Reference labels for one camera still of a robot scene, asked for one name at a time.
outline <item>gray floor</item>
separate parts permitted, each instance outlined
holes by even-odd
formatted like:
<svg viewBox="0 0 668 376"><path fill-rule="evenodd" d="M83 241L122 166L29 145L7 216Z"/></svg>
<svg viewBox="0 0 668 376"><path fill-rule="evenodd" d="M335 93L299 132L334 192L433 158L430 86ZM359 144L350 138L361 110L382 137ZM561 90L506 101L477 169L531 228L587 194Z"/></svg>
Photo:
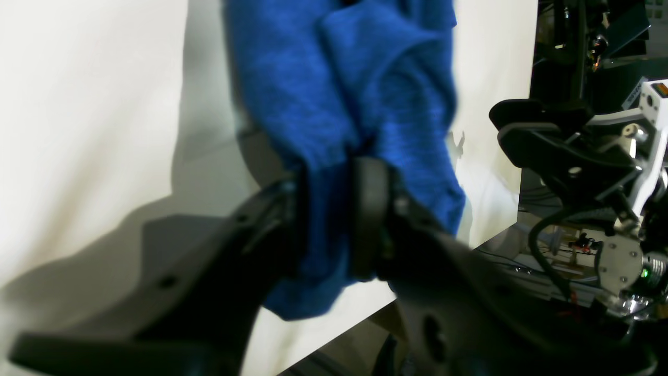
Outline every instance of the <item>gray floor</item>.
<svg viewBox="0 0 668 376"><path fill-rule="evenodd" d="M367 376L371 374L376 356L388 334L380 326L364 320L327 343L320 350L343 365L353 375ZM399 369L407 352L408 346L403 341L398 341L395 352L395 369Z"/></svg>

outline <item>screw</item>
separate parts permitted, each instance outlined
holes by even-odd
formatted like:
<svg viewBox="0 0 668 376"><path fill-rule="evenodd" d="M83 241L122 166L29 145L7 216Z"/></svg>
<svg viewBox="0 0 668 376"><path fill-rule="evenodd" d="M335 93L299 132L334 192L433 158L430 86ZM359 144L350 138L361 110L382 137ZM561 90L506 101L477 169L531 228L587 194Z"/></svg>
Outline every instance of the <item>screw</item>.
<svg viewBox="0 0 668 376"><path fill-rule="evenodd" d="M638 124L631 123L624 127L622 136L627 138L634 138L636 141L643 143L647 140L647 133Z"/></svg>
<svg viewBox="0 0 668 376"><path fill-rule="evenodd" d="M582 167L575 166L568 169L568 173L570 174L571 177L576 177L581 172L582 172Z"/></svg>

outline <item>black mount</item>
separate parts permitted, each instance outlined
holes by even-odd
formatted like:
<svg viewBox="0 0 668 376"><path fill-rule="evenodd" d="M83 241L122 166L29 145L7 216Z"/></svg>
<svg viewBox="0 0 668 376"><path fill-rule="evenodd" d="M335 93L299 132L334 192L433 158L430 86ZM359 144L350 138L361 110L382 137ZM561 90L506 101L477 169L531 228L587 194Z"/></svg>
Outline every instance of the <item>black mount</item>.
<svg viewBox="0 0 668 376"><path fill-rule="evenodd" d="M624 194L641 171L618 145L596 144L605 137L594 132L606 127L587 126L592 117L580 101L546 106L533 99L504 100L490 111L512 164L540 175L564 206L612 207L634 217Z"/></svg>
<svg viewBox="0 0 668 376"><path fill-rule="evenodd" d="M446 234L386 163L358 159L352 173L351 274L389 281L424 374L648 375L656 368L644 347L590 333L527 297ZM23 333L11 361L54 376L238 375L257 310L280 278L294 275L302 254L308 221L298 188L283 181L262 190L113 309L63 332ZM573 344L589 349L575 367L566 361Z"/></svg>

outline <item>circular hole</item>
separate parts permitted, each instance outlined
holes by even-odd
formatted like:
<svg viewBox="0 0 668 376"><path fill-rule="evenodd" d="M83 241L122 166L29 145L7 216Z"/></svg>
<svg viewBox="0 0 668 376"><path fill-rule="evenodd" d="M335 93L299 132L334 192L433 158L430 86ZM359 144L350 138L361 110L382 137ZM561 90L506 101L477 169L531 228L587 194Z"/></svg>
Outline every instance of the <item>circular hole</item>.
<svg viewBox="0 0 668 376"><path fill-rule="evenodd" d="M160 288L166 290L168 288L174 287L176 285L177 281L178 280L176 279L175 276L167 276L167 277L160 280L160 283L158 284L158 286Z"/></svg>
<svg viewBox="0 0 668 376"><path fill-rule="evenodd" d="M501 296L509 296L512 294L510 287L506 286L505 284L496 285L494 291L496 291L496 293Z"/></svg>
<svg viewBox="0 0 668 376"><path fill-rule="evenodd" d="M445 362L446 351L448 350L446 348L446 336L441 331L441 326L431 316L427 316L424 320L424 338L427 342L427 350L432 358L439 363Z"/></svg>

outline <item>blue cloth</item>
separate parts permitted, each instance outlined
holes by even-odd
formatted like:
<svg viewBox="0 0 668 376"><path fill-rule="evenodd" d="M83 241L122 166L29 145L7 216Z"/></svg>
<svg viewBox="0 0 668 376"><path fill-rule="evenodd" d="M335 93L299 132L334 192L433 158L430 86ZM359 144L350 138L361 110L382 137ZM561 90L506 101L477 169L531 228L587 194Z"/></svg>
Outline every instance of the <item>blue cloth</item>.
<svg viewBox="0 0 668 376"><path fill-rule="evenodd" d="M397 167L455 233L465 197L445 146L455 112L452 0L228 0L242 99L289 169L306 170L308 249L265 306L286 320L327 312L347 274L347 163Z"/></svg>

